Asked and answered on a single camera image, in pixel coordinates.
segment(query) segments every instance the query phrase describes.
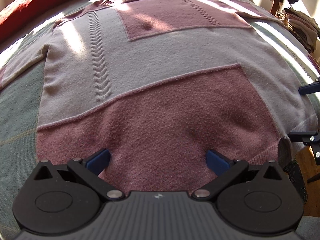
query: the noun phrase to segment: fuzzy fabric texture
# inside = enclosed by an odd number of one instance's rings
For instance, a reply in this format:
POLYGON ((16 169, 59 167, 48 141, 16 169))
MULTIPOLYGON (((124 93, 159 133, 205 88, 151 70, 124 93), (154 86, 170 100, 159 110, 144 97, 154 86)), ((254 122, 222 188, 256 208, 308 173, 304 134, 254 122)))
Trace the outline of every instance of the fuzzy fabric texture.
POLYGON ((191 193, 216 177, 205 163, 209 149, 263 164, 277 159, 279 138, 268 108, 236 64, 154 83, 44 125, 37 151, 39 159, 60 164, 108 148, 111 162, 100 176, 126 194, 191 193))

